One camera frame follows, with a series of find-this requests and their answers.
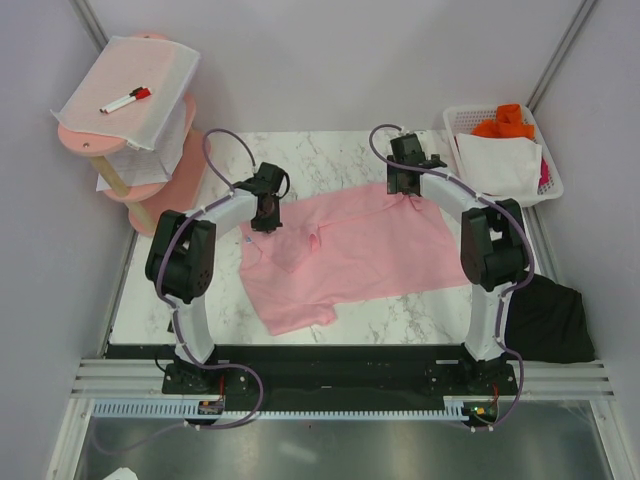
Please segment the pink t shirt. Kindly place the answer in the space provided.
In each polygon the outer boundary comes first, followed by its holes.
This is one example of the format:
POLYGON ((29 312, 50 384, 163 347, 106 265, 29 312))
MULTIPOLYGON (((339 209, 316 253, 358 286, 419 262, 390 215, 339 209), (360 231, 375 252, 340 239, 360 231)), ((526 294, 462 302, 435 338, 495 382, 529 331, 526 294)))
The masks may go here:
POLYGON ((239 275, 272 335, 329 325, 335 305, 467 284, 440 208, 368 184, 288 203, 282 227, 241 225, 239 275))

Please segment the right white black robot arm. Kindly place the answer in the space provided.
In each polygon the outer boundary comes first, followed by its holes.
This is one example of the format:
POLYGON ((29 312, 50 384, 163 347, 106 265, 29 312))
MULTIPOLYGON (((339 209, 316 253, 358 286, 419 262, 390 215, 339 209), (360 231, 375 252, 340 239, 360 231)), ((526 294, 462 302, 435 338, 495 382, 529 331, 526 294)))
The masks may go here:
POLYGON ((534 256, 522 211, 513 199, 492 201, 466 185, 436 154, 428 156, 415 133, 390 140, 390 193, 419 195, 460 225, 460 262, 472 284, 471 320, 464 347, 473 358, 458 368, 467 392, 483 392, 494 381, 488 361, 507 352, 506 316, 512 294, 532 279, 534 256))

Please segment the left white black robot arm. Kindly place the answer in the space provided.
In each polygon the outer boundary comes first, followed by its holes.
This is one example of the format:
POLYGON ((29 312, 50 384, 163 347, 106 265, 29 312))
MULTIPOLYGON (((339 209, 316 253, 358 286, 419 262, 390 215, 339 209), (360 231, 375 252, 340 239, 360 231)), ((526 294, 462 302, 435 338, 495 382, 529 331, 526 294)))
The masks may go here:
POLYGON ((187 213, 167 210, 159 218, 145 276, 170 309, 176 355, 190 363, 184 379, 198 393, 211 392, 220 378, 218 367, 207 361, 215 343, 204 305, 214 276, 216 242, 243 224, 266 234, 280 228, 280 200, 289 188, 285 170, 262 163, 252 177, 211 204, 187 213))

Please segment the white folded cloth in basket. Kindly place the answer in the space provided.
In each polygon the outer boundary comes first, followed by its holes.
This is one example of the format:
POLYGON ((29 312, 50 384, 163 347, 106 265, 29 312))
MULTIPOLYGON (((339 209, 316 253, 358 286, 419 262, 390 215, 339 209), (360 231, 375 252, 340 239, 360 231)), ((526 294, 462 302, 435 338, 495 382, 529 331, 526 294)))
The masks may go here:
POLYGON ((522 199, 538 191, 542 146, 526 138, 455 138, 460 176, 478 193, 522 199))

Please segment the white plastic laundry basket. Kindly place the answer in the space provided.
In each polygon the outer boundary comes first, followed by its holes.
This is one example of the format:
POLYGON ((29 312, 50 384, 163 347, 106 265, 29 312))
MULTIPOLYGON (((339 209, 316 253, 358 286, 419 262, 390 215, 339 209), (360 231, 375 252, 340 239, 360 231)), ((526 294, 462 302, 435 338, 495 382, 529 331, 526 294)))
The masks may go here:
POLYGON ((449 107, 443 120, 460 178, 523 207, 555 200, 564 185, 531 111, 521 104, 449 107))

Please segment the pink tiered wooden stand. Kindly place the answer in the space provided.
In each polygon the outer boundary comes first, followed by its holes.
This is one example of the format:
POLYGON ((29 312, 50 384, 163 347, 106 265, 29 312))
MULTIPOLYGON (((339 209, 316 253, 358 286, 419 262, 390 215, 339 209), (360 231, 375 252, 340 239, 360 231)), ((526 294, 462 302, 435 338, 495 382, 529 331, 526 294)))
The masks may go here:
MULTIPOLYGON (((168 40, 163 36, 154 34, 127 37, 168 40)), ((201 140, 202 134, 195 130, 193 126, 197 107, 195 98, 190 92, 190 84, 182 99, 176 103, 178 105, 181 101, 186 102, 183 155, 172 178, 164 184, 126 186, 106 156, 126 147, 134 150, 140 149, 131 147, 123 139, 70 131, 56 119, 58 122, 58 138, 62 145, 70 152, 90 161, 98 173, 97 192, 104 194, 115 202, 124 204, 128 209, 130 224, 142 235, 150 236, 153 234, 163 211, 167 209, 183 211, 192 208, 204 178, 205 162, 196 145, 201 140)))

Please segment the orange cloth in basket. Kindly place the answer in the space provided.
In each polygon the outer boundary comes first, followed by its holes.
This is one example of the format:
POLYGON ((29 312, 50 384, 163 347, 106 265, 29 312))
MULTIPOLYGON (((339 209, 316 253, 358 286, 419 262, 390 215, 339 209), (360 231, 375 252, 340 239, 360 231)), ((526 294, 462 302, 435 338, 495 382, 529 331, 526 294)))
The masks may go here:
POLYGON ((534 140, 535 127, 523 122, 519 104, 505 104, 497 108, 494 119, 482 121, 472 130, 471 134, 493 139, 526 138, 534 140))

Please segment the white paper sheets on stand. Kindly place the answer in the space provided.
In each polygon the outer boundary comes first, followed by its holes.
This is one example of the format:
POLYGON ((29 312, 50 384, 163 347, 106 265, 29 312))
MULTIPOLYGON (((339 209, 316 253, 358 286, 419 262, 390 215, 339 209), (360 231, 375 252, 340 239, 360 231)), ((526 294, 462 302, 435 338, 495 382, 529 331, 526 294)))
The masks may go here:
POLYGON ((126 147, 106 158, 126 186, 168 182, 183 155, 186 102, 176 105, 159 135, 154 150, 126 147))

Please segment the magenta cloth in basket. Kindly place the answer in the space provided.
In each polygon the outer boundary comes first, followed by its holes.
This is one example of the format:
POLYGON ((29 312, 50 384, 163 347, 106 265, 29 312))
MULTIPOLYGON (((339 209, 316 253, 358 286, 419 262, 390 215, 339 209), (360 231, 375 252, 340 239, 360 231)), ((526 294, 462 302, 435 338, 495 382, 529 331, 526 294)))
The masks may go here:
POLYGON ((549 167, 544 158, 541 159, 540 166, 540 177, 538 182, 538 188, 541 189, 543 186, 547 185, 550 181, 550 172, 549 167))

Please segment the red capped white marker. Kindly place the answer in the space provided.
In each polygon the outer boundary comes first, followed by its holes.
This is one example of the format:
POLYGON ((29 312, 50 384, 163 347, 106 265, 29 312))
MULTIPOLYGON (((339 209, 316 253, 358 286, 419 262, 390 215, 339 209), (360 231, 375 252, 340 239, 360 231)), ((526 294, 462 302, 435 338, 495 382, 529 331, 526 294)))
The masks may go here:
POLYGON ((111 114, 121 108, 124 108, 130 105, 131 103, 134 103, 138 100, 145 99, 151 95, 152 95, 152 92, 149 88, 138 87, 133 91, 131 91, 129 94, 105 105, 103 108, 100 109, 100 112, 103 114, 111 114))

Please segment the black capped white marker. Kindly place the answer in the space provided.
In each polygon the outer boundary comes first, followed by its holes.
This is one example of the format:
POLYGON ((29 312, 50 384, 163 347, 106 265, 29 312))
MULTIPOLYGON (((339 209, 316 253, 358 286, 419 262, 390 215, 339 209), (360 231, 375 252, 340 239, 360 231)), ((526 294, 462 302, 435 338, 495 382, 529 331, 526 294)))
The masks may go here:
POLYGON ((134 101, 137 100, 137 95, 143 90, 143 87, 138 87, 136 89, 134 89, 133 91, 131 91, 130 93, 128 93, 127 95, 116 99, 112 102, 110 102, 109 104, 101 107, 99 109, 99 112, 102 114, 110 114, 113 111, 116 111, 134 101))

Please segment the white mesh cloth on stand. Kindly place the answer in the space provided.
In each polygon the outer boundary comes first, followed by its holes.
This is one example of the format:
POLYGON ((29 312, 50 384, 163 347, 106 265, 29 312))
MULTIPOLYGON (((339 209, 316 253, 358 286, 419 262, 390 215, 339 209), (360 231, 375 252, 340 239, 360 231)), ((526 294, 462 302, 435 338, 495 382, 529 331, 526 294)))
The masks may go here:
POLYGON ((66 129, 125 140, 153 150, 201 55, 185 45, 153 38, 114 36, 54 117, 66 129), (99 109, 138 87, 152 95, 111 114, 99 109))

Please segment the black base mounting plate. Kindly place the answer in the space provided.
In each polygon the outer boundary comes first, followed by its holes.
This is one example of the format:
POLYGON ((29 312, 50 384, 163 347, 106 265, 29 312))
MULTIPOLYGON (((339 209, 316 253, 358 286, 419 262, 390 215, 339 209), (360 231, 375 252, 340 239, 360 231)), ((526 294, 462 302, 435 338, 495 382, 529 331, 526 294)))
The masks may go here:
POLYGON ((251 346, 222 345, 205 370, 174 358, 164 367, 164 394, 221 394, 247 390, 258 374, 265 391, 372 388, 415 389, 431 395, 506 396, 517 392, 504 354, 475 361, 462 345, 251 346))

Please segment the black cloth at table edge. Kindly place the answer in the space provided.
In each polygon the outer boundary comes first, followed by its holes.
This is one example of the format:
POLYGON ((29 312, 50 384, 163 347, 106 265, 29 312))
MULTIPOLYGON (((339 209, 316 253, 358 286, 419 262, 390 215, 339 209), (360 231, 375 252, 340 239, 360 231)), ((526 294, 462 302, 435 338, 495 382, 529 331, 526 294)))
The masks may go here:
POLYGON ((541 275, 513 293, 505 342, 525 361, 573 364, 596 359, 581 293, 541 275))

